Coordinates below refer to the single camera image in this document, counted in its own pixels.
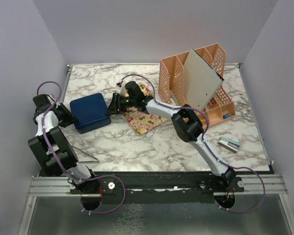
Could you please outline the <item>blue box lid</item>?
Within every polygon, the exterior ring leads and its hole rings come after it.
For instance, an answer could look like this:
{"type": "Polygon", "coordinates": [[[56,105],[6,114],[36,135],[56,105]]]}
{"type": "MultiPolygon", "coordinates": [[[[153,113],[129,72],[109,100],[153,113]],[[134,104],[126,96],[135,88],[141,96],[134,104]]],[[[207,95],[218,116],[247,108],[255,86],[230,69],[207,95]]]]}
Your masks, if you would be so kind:
{"type": "Polygon", "coordinates": [[[101,93],[88,95],[70,102],[71,113],[79,118],[97,117],[103,118],[107,105],[101,93]]]}

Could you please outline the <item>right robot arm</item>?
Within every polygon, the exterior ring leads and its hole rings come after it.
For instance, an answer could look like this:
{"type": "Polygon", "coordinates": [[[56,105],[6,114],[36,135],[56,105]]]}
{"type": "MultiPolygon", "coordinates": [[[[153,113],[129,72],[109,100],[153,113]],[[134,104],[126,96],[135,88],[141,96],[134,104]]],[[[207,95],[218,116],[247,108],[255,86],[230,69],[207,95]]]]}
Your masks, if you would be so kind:
{"type": "Polygon", "coordinates": [[[235,170],[223,161],[204,137],[203,124],[193,108],[188,105],[174,106],[157,101],[153,96],[145,95],[134,81],[126,83],[125,90],[127,96],[113,93],[106,115],[123,114],[128,108],[134,107],[139,112],[171,120],[178,137],[192,145],[209,165],[211,173],[216,178],[216,188],[227,191],[233,186],[235,170]]]}

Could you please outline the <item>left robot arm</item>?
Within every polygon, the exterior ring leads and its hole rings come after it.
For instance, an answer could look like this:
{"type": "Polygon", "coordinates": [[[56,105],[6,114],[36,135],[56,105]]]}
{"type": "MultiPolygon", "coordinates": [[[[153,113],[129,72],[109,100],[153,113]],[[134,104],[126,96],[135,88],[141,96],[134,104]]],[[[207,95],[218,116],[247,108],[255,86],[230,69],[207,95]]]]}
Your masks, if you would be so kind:
{"type": "Polygon", "coordinates": [[[34,122],[38,126],[35,137],[28,146],[47,176],[66,176],[80,192],[93,193],[98,189],[94,173],[78,162],[73,147],[61,127],[73,124],[77,118],[61,103],[36,104],[34,122]]]}

